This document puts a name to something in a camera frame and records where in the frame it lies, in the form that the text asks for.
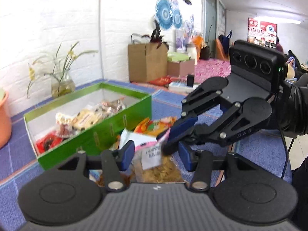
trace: blue paper fan decoration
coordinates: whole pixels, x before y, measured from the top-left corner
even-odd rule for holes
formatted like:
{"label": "blue paper fan decoration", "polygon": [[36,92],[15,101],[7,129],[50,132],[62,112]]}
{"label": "blue paper fan decoration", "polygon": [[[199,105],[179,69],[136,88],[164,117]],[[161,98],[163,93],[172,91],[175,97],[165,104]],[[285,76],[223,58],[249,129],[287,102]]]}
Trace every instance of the blue paper fan decoration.
{"label": "blue paper fan decoration", "polygon": [[171,28],[174,21],[174,14],[169,0],[158,0],[156,3],[156,18],[162,29]]}
{"label": "blue paper fan decoration", "polygon": [[181,15],[179,9],[175,9],[173,11],[173,15],[174,15],[173,24],[174,24],[175,28],[179,29],[182,26],[182,15]]}

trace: ceiling light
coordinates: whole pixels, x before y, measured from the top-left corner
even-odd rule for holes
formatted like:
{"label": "ceiling light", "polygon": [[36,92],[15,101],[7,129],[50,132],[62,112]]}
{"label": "ceiling light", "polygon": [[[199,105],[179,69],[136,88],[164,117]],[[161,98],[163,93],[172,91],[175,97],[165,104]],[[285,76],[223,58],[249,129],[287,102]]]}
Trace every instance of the ceiling light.
{"label": "ceiling light", "polygon": [[286,19],[286,18],[278,18],[278,17],[255,17],[256,21],[266,21],[271,23],[294,23],[294,24],[301,24],[301,21],[293,20],[293,19]]}

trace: glass vase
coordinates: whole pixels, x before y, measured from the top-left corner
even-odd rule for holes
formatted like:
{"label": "glass vase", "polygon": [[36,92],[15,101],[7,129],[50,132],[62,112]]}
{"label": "glass vase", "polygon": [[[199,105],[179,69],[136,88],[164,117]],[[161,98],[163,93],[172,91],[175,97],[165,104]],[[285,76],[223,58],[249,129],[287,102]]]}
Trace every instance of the glass vase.
{"label": "glass vase", "polygon": [[69,71],[54,74],[51,76],[51,96],[55,99],[59,96],[74,92],[76,85],[70,76]]}

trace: floor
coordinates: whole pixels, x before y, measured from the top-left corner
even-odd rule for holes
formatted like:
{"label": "floor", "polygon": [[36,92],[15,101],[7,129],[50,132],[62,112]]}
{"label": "floor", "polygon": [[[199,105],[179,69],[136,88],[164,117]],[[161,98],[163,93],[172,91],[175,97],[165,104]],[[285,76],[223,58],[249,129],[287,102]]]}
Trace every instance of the floor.
{"label": "floor", "polygon": [[[286,137],[285,142],[287,147],[290,146],[292,138]],[[297,139],[294,141],[289,158],[291,162],[291,169],[298,168],[303,160],[308,156],[308,135],[305,136],[298,136]]]}

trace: orange flower pot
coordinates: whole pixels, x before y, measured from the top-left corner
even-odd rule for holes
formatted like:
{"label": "orange flower pot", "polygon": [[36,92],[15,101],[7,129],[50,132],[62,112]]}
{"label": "orange flower pot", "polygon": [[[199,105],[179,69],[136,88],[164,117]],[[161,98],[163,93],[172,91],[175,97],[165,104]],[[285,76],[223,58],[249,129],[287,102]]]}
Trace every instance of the orange flower pot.
{"label": "orange flower pot", "polygon": [[8,111],[7,99],[9,92],[0,101],[0,148],[2,148],[10,139],[12,133],[12,121]]}

